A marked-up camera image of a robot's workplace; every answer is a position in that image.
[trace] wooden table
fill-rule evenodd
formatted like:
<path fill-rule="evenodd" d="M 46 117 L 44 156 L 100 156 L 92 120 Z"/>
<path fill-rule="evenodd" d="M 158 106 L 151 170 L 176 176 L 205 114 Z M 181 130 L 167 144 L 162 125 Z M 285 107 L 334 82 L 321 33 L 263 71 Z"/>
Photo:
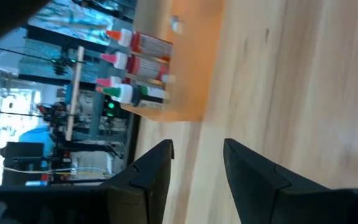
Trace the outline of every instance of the wooden table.
<path fill-rule="evenodd" d="M 164 34 L 165 10 L 135 24 Z M 234 138 L 327 187 L 358 187 L 358 1 L 199 0 L 224 11 L 204 120 L 143 119 L 139 157 L 173 139 L 165 223 L 239 223 L 223 164 Z"/>

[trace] shelf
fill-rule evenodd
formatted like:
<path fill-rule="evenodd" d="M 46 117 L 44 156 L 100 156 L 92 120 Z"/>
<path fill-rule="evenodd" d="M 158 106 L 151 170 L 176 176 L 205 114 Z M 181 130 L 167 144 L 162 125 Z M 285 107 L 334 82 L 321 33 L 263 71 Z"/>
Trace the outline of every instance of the shelf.
<path fill-rule="evenodd" d="M 162 110 L 134 108 L 125 110 L 155 121 L 199 121 L 203 119 L 209 93 L 209 83 L 223 19 L 224 0 L 190 1 L 173 0 L 170 15 L 178 15 L 183 22 L 183 33 L 176 34 L 169 28 L 169 17 L 153 34 L 173 42 L 170 74 L 175 82 L 167 84 L 169 103 Z M 136 20 L 147 19 L 135 17 Z"/>

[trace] bottle label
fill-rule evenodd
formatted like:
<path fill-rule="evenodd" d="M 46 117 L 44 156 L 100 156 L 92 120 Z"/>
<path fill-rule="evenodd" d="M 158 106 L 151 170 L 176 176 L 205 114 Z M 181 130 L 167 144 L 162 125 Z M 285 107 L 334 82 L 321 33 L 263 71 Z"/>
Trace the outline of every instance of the bottle label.
<path fill-rule="evenodd" d="M 142 93 L 147 96 L 153 96 L 164 99 L 166 97 L 165 91 L 159 88 L 153 88 L 149 86 L 140 86 Z"/>
<path fill-rule="evenodd" d="M 139 105 L 137 106 L 139 108 L 150 108 L 153 110 L 161 110 L 162 109 L 162 103 L 157 103 L 149 100 L 140 100 Z"/>
<path fill-rule="evenodd" d="M 160 80 L 160 74 L 162 74 L 162 72 L 166 73 L 166 71 L 168 71 L 168 65 L 139 58 L 139 70 L 136 75 Z"/>
<path fill-rule="evenodd" d="M 172 44 L 155 37 L 140 34 L 139 48 L 143 54 L 162 58 L 171 55 Z"/>

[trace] pink bottle cap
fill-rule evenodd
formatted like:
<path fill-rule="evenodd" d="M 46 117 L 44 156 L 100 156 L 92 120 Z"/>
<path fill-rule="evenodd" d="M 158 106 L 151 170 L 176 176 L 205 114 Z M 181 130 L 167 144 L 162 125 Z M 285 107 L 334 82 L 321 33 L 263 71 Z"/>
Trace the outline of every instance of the pink bottle cap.
<path fill-rule="evenodd" d="M 112 87 L 111 78 L 97 78 L 96 83 L 105 86 L 105 87 Z"/>
<path fill-rule="evenodd" d="M 116 55 L 110 55 L 110 54 L 101 54 L 100 58 L 108 61 L 110 63 L 116 63 L 117 62 L 117 56 Z"/>

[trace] green bottle cap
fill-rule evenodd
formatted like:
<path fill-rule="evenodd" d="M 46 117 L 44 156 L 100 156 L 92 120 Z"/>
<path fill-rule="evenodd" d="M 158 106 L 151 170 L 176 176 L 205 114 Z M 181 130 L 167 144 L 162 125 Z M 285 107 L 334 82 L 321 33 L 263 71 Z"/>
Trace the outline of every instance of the green bottle cap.
<path fill-rule="evenodd" d="M 121 89 L 120 88 L 103 88 L 102 92 L 115 97 L 120 97 L 121 95 Z"/>

